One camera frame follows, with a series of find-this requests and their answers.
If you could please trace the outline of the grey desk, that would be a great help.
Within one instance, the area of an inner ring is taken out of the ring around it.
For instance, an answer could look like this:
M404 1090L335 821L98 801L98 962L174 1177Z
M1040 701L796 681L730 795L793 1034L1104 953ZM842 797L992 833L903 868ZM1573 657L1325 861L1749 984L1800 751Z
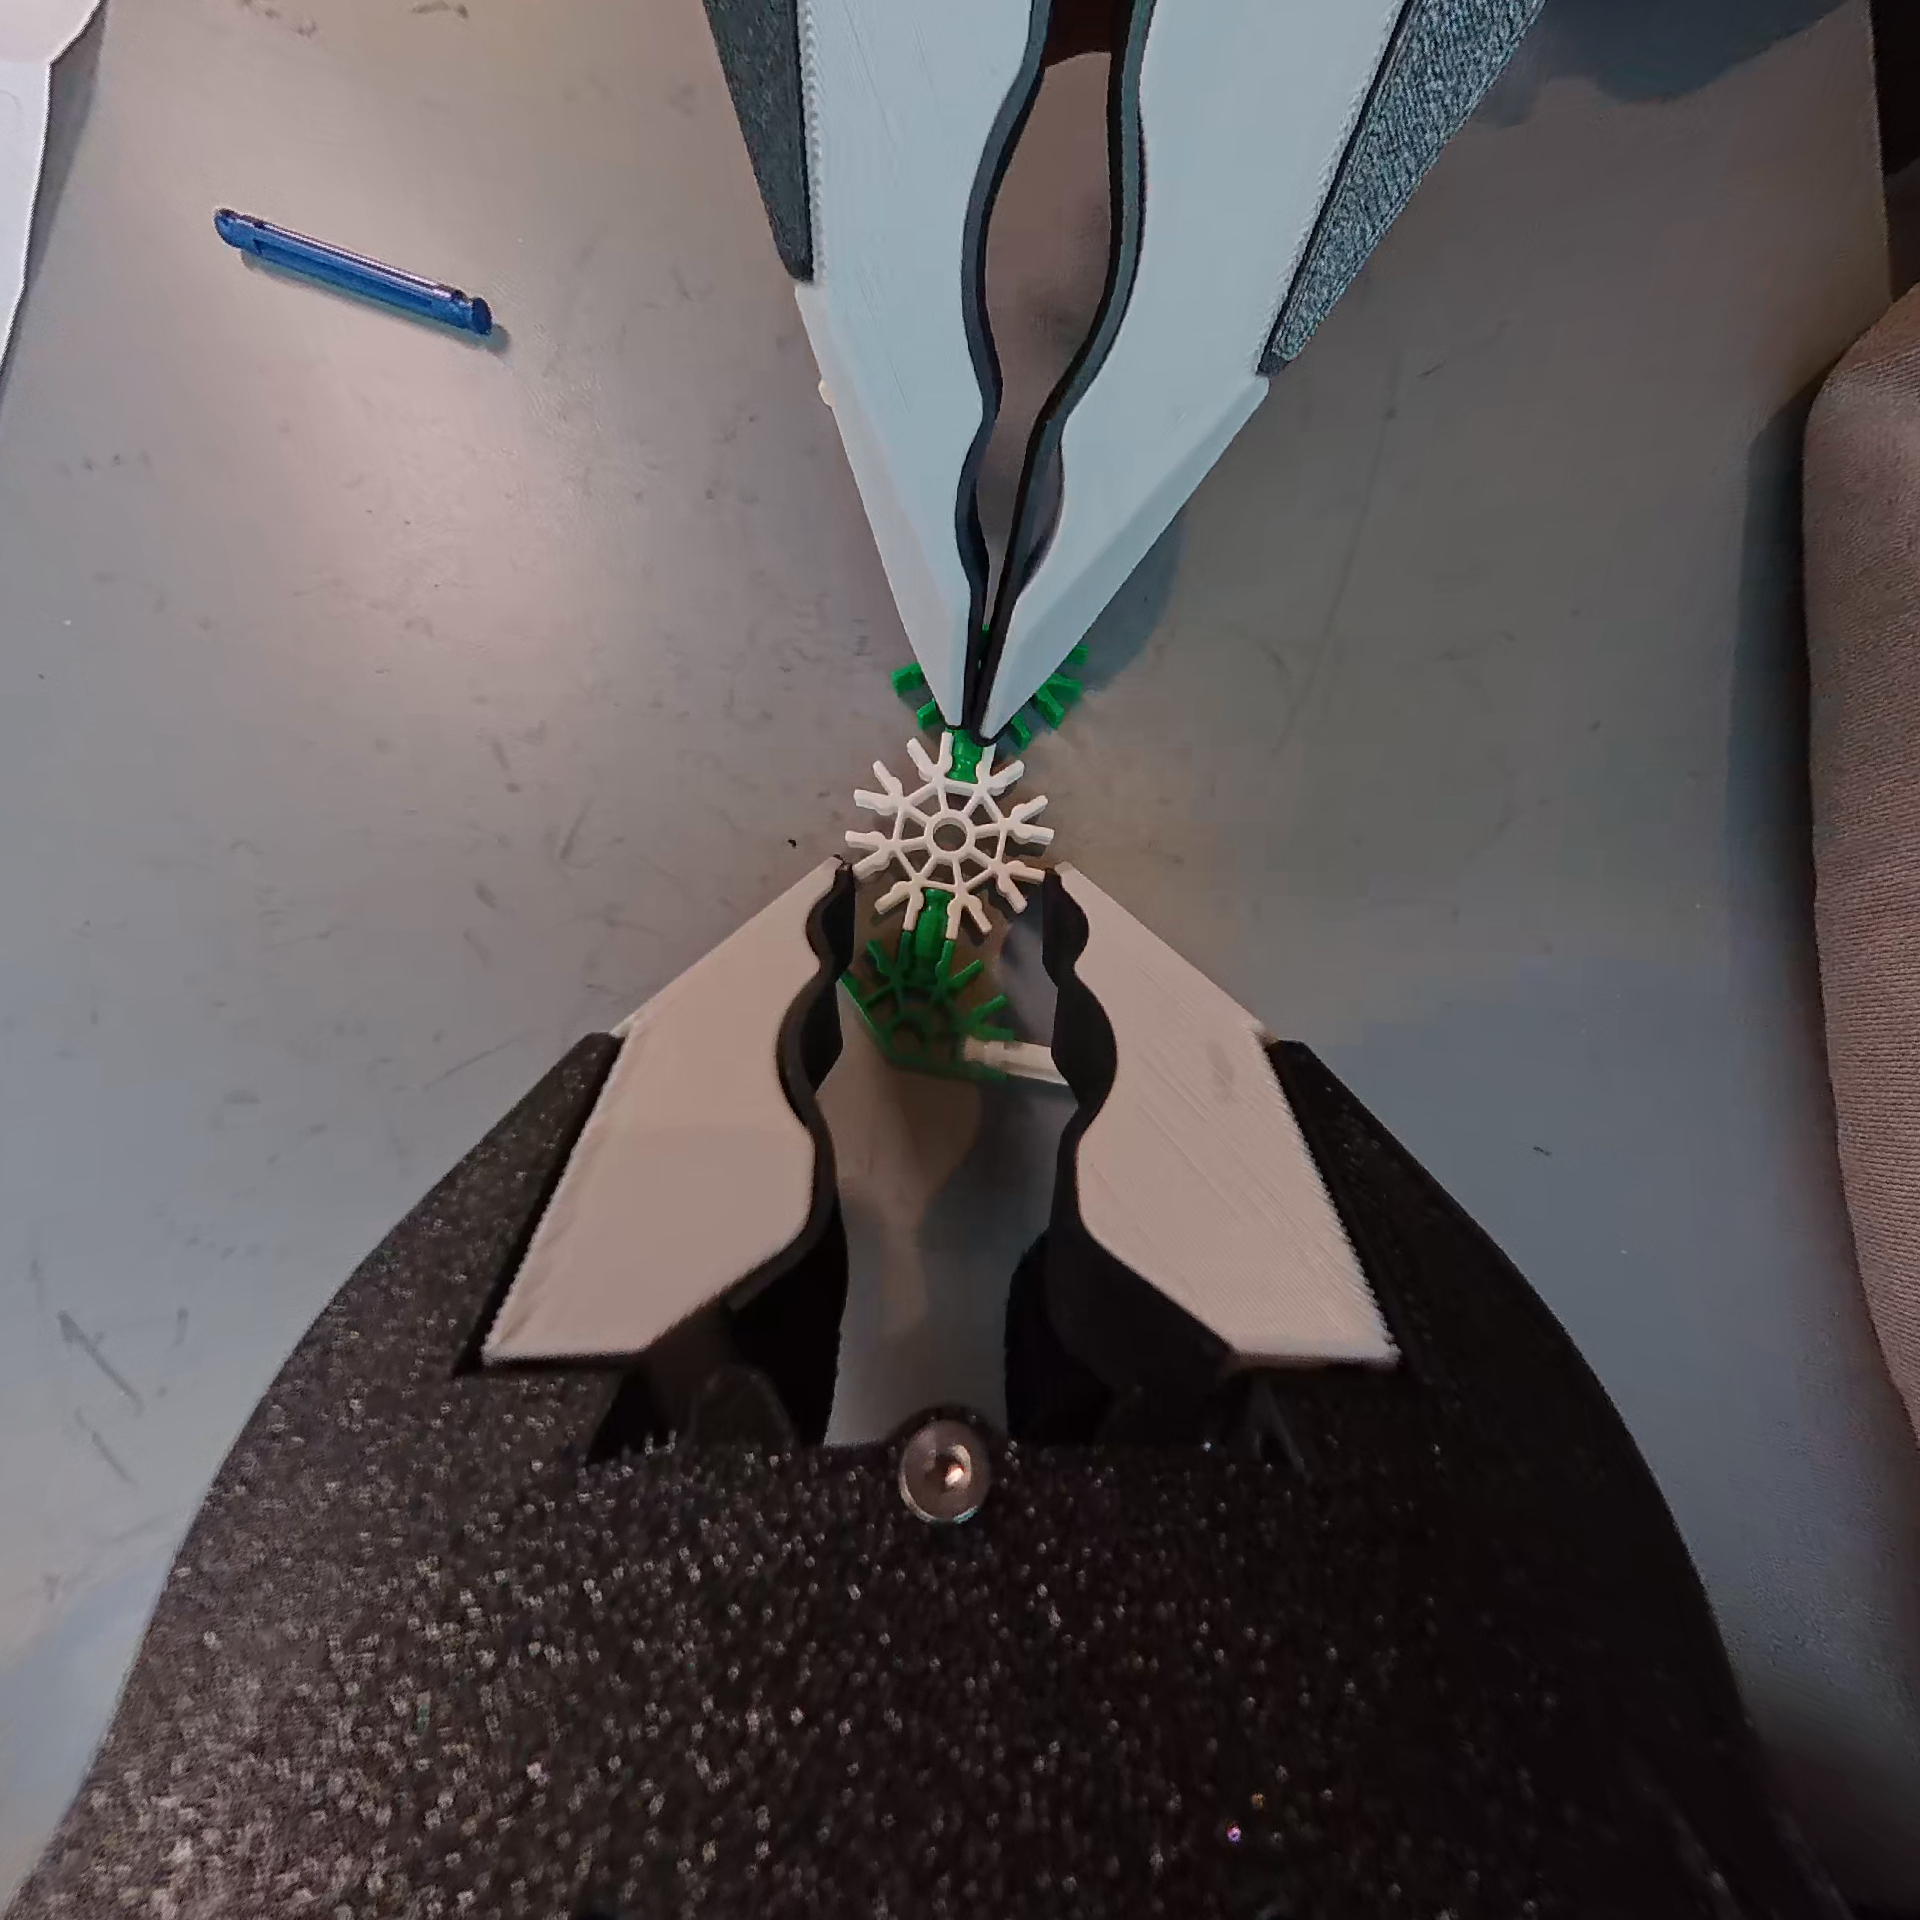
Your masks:
M1797 609L1877 144L1864 5L1548 5L1025 764L1559 1312L1814 1849L1908 1904L1914 1442ZM813 380L701 5L108 5L58 64L5 373L5 1892L333 1288L899 751Z

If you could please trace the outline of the white snowflake toy connector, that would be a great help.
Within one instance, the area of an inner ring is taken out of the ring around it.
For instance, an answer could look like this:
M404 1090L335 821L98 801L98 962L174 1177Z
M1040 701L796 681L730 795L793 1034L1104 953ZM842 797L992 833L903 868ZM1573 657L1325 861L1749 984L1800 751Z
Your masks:
M910 739L905 753L903 774L877 761L872 783L851 793L862 812L844 834L851 872L873 913L903 930L986 941L1042 881L1045 797L1022 795L1024 764L996 761L966 731L942 731L936 750Z

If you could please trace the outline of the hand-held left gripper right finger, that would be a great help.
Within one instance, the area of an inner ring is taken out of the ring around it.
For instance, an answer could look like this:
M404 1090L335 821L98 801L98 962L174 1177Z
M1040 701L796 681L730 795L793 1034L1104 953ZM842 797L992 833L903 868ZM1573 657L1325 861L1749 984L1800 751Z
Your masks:
M1083 872L1042 883L1062 1132L1042 1318L1102 1434L1199 1434L1236 1373L1397 1361L1273 1039Z

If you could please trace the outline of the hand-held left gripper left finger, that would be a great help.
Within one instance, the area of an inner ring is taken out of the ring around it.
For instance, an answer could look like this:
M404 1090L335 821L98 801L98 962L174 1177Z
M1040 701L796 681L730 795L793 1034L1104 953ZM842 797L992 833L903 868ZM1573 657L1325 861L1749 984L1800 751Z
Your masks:
M846 1240L817 1091L855 900L816 866L615 1031L482 1366L619 1372L605 1434L824 1434Z

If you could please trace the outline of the toy instruction poster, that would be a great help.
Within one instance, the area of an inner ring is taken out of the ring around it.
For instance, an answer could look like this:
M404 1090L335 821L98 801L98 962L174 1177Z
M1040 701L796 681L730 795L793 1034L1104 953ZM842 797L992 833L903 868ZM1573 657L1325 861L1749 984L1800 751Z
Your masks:
M48 134L52 69L96 3L3 3L3 321L8 353L22 302Z

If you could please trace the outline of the blue toy rod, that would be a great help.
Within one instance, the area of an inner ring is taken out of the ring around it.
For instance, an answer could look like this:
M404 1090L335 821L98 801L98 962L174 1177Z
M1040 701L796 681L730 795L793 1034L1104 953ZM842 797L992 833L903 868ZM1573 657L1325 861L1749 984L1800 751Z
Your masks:
M314 235L277 227L234 208L215 208L213 227L234 251L245 251L277 271L314 278L355 299L395 306L406 316L442 322L472 337L491 335L491 308L488 302L458 287L423 278Z

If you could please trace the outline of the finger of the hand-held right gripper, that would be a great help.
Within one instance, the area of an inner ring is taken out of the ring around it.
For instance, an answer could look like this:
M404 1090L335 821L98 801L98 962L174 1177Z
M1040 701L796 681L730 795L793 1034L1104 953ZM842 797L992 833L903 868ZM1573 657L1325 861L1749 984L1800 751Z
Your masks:
M1137 8L1110 92L1111 282L1036 418L975 731L1062 663L1264 398L1266 337L1401 13Z
M957 533L985 418L965 231L1031 5L800 3L813 276L796 304L905 640L962 720L977 611Z

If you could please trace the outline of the green toy connector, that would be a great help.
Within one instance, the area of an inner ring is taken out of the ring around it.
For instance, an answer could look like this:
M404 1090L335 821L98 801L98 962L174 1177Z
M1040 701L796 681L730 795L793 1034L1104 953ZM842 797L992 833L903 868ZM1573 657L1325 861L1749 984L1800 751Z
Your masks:
M1069 646L1062 663L1049 673L1040 688L1009 717L998 731L973 731L973 741L992 741L1001 751L1022 753L1037 729L1058 729L1085 693L1089 646ZM947 731L947 720L930 695L924 666L910 660L889 673L893 693L914 709L915 728L926 734Z
M872 937L842 971L842 987L889 1064L951 1080L1003 1080L1006 1071L986 1050L1015 1041L1001 1020L1006 995L982 958L955 953L947 903L947 893L932 891L892 942Z

